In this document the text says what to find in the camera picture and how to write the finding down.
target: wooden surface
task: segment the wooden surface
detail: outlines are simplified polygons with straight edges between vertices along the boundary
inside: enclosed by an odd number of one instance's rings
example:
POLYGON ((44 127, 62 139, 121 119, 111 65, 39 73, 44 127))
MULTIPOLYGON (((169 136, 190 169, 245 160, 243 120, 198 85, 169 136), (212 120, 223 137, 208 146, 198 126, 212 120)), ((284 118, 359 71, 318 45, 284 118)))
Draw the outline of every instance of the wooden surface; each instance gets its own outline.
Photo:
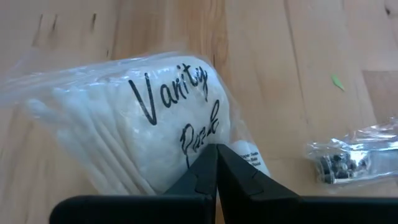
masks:
MULTIPOLYGON (((396 0, 0 0, 0 6, 2 72, 24 55, 29 66, 17 70, 166 50, 207 56, 240 104, 272 177, 299 194, 327 194, 304 159, 307 142, 398 113, 396 0)), ((0 116, 0 223, 45 223, 60 200, 96 194, 46 129, 18 107, 0 116)), ((340 194, 398 197, 398 188, 387 181, 340 194)))

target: plastic bag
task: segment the plastic bag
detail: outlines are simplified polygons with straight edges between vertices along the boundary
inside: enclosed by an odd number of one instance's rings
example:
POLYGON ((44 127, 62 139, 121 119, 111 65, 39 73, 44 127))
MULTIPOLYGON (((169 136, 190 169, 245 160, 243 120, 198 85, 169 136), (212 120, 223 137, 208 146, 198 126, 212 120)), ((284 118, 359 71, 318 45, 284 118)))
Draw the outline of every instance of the plastic bag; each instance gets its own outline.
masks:
POLYGON ((210 143, 269 175, 221 78, 194 55, 32 73, 3 83, 0 95, 46 125, 101 194, 161 194, 210 143))
POLYGON ((308 156, 317 179, 342 186, 368 180, 377 182, 398 175, 398 120, 354 131, 327 144, 311 143, 308 156))

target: small plastic bag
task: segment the small plastic bag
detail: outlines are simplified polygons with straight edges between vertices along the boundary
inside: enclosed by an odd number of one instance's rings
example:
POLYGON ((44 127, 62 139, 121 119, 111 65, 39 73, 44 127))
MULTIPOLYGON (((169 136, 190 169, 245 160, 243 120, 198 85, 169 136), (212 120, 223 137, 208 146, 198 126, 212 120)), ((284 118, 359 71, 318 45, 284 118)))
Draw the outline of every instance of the small plastic bag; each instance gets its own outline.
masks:
POLYGON ((344 186, 378 182, 398 175, 398 120, 354 131, 342 140, 308 145, 317 179, 344 186))
POLYGON ((235 101, 205 59, 179 52, 58 72, 0 86, 86 169, 101 194, 154 195, 211 143, 227 144, 269 175, 235 101))

